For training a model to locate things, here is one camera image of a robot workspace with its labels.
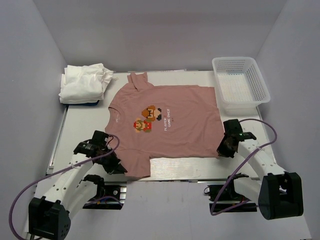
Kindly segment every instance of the cable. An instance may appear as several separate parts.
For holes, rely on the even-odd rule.
[[[109,143],[111,143],[111,141],[114,139],[114,136],[111,136],[112,138],[107,142],[106,146],[109,145]]]
[[[217,204],[217,202],[218,202],[221,194],[222,194],[223,191],[226,189],[226,187],[229,185],[229,183],[231,182],[231,180],[233,179],[233,177],[237,174],[237,172],[238,172],[238,171],[249,161],[249,159],[250,159],[253,155],[255,155],[260,149],[262,149],[262,148],[264,148],[264,147],[266,147],[266,146],[268,146],[268,145],[273,144],[273,143],[277,140],[277,138],[278,138],[278,134],[277,134],[275,128],[274,128],[273,126],[271,126],[269,123],[267,123],[267,122],[265,122],[265,121],[262,121],[262,120],[260,120],[260,119],[255,119],[255,118],[243,119],[243,120],[240,120],[239,123],[244,122],[244,121],[257,121],[257,122],[260,122],[260,123],[263,123],[263,124],[267,125],[268,127],[270,127],[270,128],[272,129],[272,131],[273,131],[273,133],[274,133],[274,139],[273,139],[272,141],[270,141],[270,142],[267,142],[267,143],[265,143],[265,144],[262,144],[261,146],[259,146],[259,148],[256,148],[253,152],[251,152],[251,153],[246,157],[246,159],[236,168],[236,170],[234,170],[234,172],[229,176],[229,178],[226,180],[225,184],[222,186],[222,188],[220,189],[220,191],[219,191],[218,194],[216,195],[216,197],[215,197],[215,199],[214,199],[214,202],[213,202],[213,204],[212,204],[212,206],[211,206],[210,214],[211,214],[212,216],[217,216],[217,215],[219,215],[219,214],[225,213],[226,211],[229,211],[229,210],[231,210],[231,209],[234,209],[234,208],[236,208],[236,207],[239,207],[239,206],[241,206],[241,205],[243,205],[243,204],[246,204],[247,202],[250,201],[249,199],[247,199],[247,200],[245,200],[245,201],[243,201],[243,202],[240,202],[240,203],[238,203],[238,204],[236,204],[236,205],[234,205],[234,206],[230,206],[230,207],[227,207],[227,208],[225,208],[225,209],[223,209],[223,210],[221,210],[221,211],[214,212],[215,206],[216,206],[216,204]]]
[[[91,201],[91,202],[89,202],[89,203],[86,203],[86,204],[84,205],[84,207],[89,206],[89,205],[91,205],[91,204],[95,204],[95,203],[97,203],[97,202],[101,202],[101,201],[103,201],[103,200],[107,200],[107,199],[113,199],[113,200],[115,200],[118,204],[120,204],[121,207],[123,206],[123,204],[122,204],[118,199],[116,199],[114,196],[103,196],[103,197],[100,197],[100,198],[98,198],[98,199],[96,199],[96,200],[93,200],[93,201]]]
[[[119,139],[116,135],[113,135],[113,134],[109,134],[109,135],[112,136],[112,137],[114,137],[114,138],[116,138],[116,139],[118,140],[116,146],[115,146],[111,151],[109,151],[108,153],[106,153],[106,154],[104,154],[104,155],[95,156],[95,157],[93,157],[93,158],[88,158],[88,159],[86,159],[86,160],[83,160],[83,161],[81,161],[81,162],[78,162],[78,163],[74,164],[73,166],[74,166],[74,167],[78,167],[78,166],[80,166],[80,165],[82,165],[82,164],[85,164],[85,163],[87,163],[87,162],[95,161],[95,160],[97,160],[97,159],[100,159],[100,158],[103,158],[103,157],[106,157],[106,156],[112,154],[112,153],[118,148],[118,146],[119,146],[119,144],[120,144],[120,139]],[[14,235],[17,239],[19,239],[19,240],[28,240],[28,239],[23,238],[22,236],[20,236],[20,235],[17,233],[17,231],[16,231],[16,229],[15,229],[15,227],[14,227],[14,224],[13,224],[13,219],[12,219],[15,205],[16,205],[18,199],[21,197],[21,195],[22,195],[26,190],[28,190],[30,187],[32,187],[33,185],[35,185],[35,184],[37,184],[37,183],[39,183],[39,182],[41,182],[41,181],[43,181],[43,180],[45,180],[45,179],[48,179],[48,178],[50,178],[50,177],[52,177],[52,176],[55,176],[55,175],[58,175],[58,174],[61,174],[61,173],[65,173],[65,172],[67,172],[67,171],[69,171],[69,170],[71,170],[71,169],[73,169],[73,167],[72,167],[72,166],[68,166],[68,167],[66,167],[66,168],[64,168],[64,169],[61,169],[61,170],[55,172],[55,173],[52,173],[52,174],[43,176],[43,177],[41,177],[40,179],[38,179],[38,180],[30,183],[29,185],[27,185],[24,189],[21,190],[21,192],[18,193],[18,195],[17,195],[17,196],[15,197],[15,199],[13,200],[12,205],[11,205],[11,207],[10,207],[10,211],[9,211],[9,227],[10,227],[10,229],[11,229],[11,232],[13,233],[13,235]]]

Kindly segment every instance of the t-shirt sleeve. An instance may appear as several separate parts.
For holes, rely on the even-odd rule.
[[[116,150],[117,157],[127,170],[127,177],[145,178],[150,176],[149,153],[135,149]]]
[[[130,75],[127,76],[127,78],[128,82],[130,84],[133,84],[138,92],[154,87],[154,85],[148,82],[148,75],[146,72],[138,75],[132,72]]]

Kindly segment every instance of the pink t-shirt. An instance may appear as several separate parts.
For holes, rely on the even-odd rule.
[[[105,128],[120,139],[115,153],[126,176],[150,176],[150,158],[218,156],[224,130],[213,87],[154,86],[146,72],[127,77],[109,106]]]

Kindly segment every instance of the blue object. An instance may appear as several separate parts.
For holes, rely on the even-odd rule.
[[[66,106],[96,106],[99,103],[99,100],[96,102],[87,102],[87,103],[77,103],[77,104],[63,104]]]

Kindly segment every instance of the laundry basket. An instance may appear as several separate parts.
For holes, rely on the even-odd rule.
[[[227,113],[246,113],[270,101],[256,61],[251,57],[216,57],[212,60],[222,106]]]

